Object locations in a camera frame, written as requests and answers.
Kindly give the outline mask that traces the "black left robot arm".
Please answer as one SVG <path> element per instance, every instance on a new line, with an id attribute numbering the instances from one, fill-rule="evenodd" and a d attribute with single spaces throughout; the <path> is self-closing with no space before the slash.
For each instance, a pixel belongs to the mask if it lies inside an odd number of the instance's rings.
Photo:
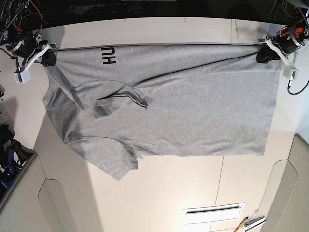
<path id="1" fill-rule="evenodd" d="M 266 64 L 282 60 L 291 70 L 297 68 L 288 56 L 303 48 L 309 42 L 309 2 L 307 0 L 283 0 L 282 9 L 294 22 L 282 27 L 274 36 L 259 39 L 263 46 L 257 53 L 256 61 Z"/>

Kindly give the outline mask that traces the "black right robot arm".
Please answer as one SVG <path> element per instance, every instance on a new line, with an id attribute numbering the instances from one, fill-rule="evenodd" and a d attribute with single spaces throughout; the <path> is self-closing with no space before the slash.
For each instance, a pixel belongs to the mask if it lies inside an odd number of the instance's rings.
<path id="1" fill-rule="evenodd" d="M 17 72 L 31 66 L 31 61 L 45 67 L 56 64 L 56 45 L 42 39 L 44 24 L 47 22 L 37 0 L 0 2 L 0 50 L 14 61 Z"/>

